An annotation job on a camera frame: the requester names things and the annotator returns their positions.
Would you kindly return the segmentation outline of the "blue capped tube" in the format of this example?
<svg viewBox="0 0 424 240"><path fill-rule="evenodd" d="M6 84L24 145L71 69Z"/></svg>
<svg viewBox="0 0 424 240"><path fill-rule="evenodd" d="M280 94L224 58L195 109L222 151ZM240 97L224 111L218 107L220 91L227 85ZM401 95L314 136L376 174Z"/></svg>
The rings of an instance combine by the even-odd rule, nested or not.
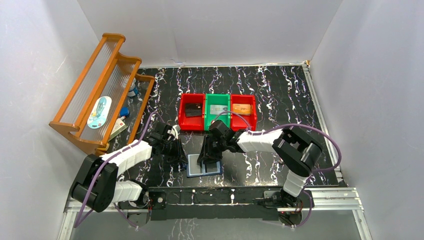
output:
<svg viewBox="0 0 424 240"><path fill-rule="evenodd" d="M120 112L119 112L119 119L120 120L124 120L125 118L127 118L130 115L130 111L127 107L122 107Z"/></svg>

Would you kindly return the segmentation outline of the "grey silver card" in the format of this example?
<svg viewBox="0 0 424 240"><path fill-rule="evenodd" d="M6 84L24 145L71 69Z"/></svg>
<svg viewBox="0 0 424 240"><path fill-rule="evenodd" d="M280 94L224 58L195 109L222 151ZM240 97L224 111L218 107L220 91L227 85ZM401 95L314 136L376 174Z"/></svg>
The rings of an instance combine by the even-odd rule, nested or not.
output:
<svg viewBox="0 0 424 240"><path fill-rule="evenodd" d="M228 111L227 105L218 105L218 104L211 104L209 107L209 113L211 115L219 115L222 112Z"/></svg>

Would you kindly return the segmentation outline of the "white red box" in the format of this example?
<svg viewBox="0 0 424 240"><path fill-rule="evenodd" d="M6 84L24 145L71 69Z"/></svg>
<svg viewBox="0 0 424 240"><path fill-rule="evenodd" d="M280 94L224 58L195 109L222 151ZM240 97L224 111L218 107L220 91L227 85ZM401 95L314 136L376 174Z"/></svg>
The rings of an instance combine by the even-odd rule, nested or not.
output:
<svg viewBox="0 0 424 240"><path fill-rule="evenodd" d="M117 135L119 135L120 133L122 133L124 130L126 130L128 128L128 126L124 123L124 121L120 118L118 118L115 121L115 124L112 128L112 131L109 135L108 140L112 140L113 138L115 138Z"/></svg>

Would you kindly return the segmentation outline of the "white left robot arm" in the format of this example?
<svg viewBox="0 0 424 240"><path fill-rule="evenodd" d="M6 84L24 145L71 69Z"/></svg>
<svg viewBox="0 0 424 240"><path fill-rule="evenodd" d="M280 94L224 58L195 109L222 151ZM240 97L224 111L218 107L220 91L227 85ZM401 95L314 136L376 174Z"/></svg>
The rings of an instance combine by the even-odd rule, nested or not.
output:
<svg viewBox="0 0 424 240"><path fill-rule="evenodd" d="M118 177L135 165L161 155L170 162L187 161L179 125L157 123L141 140L101 156L89 154L70 187L71 198L97 213L109 205L131 202L137 208L148 205L149 188L136 179L118 181Z"/></svg>

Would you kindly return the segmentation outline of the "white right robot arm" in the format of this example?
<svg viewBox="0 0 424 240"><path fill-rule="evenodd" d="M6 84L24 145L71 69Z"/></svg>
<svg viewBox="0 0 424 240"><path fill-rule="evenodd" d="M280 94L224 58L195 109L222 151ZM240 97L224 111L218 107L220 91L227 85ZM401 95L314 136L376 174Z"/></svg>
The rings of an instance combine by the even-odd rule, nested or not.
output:
<svg viewBox="0 0 424 240"><path fill-rule="evenodd" d="M281 189L282 202L288 207L295 207L301 201L301 191L323 152L313 137L294 125L262 132L247 128L235 131L217 120L208 131L203 138L198 164L219 162L225 151L276 154L288 167L286 181Z"/></svg>

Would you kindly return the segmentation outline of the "white blue bottle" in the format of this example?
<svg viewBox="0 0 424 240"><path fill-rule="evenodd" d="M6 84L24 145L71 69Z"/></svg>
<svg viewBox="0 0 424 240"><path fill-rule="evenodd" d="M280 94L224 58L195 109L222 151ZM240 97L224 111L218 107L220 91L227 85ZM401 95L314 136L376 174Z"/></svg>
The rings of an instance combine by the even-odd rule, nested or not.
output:
<svg viewBox="0 0 424 240"><path fill-rule="evenodd" d="M135 78L132 80L130 88L128 90L127 96L130 98L135 97L139 94L136 81L137 80Z"/></svg>

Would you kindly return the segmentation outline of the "green plastic bin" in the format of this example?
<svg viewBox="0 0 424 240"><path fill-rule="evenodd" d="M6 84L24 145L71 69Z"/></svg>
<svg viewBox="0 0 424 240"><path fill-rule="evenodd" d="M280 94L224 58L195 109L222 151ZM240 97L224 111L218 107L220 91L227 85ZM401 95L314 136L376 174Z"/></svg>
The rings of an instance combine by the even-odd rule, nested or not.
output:
<svg viewBox="0 0 424 240"><path fill-rule="evenodd" d="M207 93L204 106L204 130L208 131L218 114L230 110L230 95Z"/></svg>

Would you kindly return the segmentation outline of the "right red plastic bin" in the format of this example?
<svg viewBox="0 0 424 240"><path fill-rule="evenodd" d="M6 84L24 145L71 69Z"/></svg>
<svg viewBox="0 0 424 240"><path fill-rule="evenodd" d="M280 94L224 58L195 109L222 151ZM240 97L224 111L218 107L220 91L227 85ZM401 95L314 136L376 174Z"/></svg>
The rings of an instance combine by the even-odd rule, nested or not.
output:
<svg viewBox="0 0 424 240"><path fill-rule="evenodd" d="M257 126L256 97L246 94L230 95L230 110L236 114L230 114L230 128L234 131L246 129L250 126L252 131Z"/></svg>

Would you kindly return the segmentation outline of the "orange card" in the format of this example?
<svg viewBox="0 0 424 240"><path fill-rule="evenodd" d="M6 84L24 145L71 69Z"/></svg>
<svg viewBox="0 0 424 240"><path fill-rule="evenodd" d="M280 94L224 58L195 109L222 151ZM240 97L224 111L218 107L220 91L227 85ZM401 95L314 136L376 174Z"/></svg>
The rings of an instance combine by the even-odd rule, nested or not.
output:
<svg viewBox="0 0 424 240"><path fill-rule="evenodd" d="M233 103L232 111L239 115L249 116L252 114L252 105L247 103Z"/></svg>

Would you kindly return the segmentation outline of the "blue leather card holder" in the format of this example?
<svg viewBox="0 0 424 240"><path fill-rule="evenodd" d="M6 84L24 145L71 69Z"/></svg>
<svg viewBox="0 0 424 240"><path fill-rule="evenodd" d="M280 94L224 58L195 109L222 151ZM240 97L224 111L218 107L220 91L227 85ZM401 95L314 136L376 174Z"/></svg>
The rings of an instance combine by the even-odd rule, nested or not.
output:
<svg viewBox="0 0 424 240"><path fill-rule="evenodd" d="M187 177L188 178L198 178L205 176L216 176L223 173L223 168L221 162L207 163L204 162L197 163L199 154L189 154L187 156Z"/></svg>

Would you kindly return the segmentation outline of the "left red plastic bin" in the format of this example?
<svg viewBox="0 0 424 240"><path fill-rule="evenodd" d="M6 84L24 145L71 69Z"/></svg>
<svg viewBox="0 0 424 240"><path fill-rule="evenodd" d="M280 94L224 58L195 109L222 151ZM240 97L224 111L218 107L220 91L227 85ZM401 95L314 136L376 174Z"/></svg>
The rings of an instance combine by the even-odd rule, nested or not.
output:
<svg viewBox="0 0 424 240"><path fill-rule="evenodd" d="M178 124L183 131L203 131L206 95L183 93L178 110Z"/></svg>

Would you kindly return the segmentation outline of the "black card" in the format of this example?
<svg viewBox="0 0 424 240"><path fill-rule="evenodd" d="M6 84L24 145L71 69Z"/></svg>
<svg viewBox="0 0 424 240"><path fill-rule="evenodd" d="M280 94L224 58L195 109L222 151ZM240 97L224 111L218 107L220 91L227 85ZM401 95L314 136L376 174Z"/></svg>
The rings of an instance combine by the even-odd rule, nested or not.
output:
<svg viewBox="0 0 424 240"><path fill-rule="evenodd" d="M191 117L201 117L203 114L203 104L202 103L186 103L184 105L184 113L188 118Z"/></svg>

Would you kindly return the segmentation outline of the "orange wooden rack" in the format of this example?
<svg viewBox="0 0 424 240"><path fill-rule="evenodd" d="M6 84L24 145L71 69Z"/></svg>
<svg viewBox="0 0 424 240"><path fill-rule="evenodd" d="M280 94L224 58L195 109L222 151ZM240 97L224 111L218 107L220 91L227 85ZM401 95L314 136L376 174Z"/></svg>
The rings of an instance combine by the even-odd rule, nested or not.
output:
<svg viewBox="0 0 424 240"><path fill-rule="evenodd" d="M108 149L113 126L133 81L147 83L146 93L140 108L136 110L137 115L127 142L135 140L155 84L153 76L138 73L141 58L120 53L125 40L125 36L118 33L102 35L54 119L49 123L50 127L87 155L99 156ZM111 106L105 123L92 129L87 122L96 101L101 97L110 97Z"/></svg>

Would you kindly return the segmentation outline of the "red plastic bin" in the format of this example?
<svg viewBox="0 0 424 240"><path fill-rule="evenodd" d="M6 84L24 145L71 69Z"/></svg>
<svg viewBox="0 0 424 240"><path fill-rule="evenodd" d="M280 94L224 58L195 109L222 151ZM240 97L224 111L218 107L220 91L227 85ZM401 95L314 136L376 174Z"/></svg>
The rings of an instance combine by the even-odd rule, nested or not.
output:
<svg viewBox="0 0 424 240"><path fill-rule="evenodd" d="M178 124L183 131L203 131L206 95L183 93L178 110Z"/></svg>
<svg viewBox="0 0 424 240"><path fill-rule="evenodd" d="M230 128L234 131L246 129L250 126L252 131L257 126L256 97L246 94L230 95L230 110L236 114L230 114Z"/></svg>

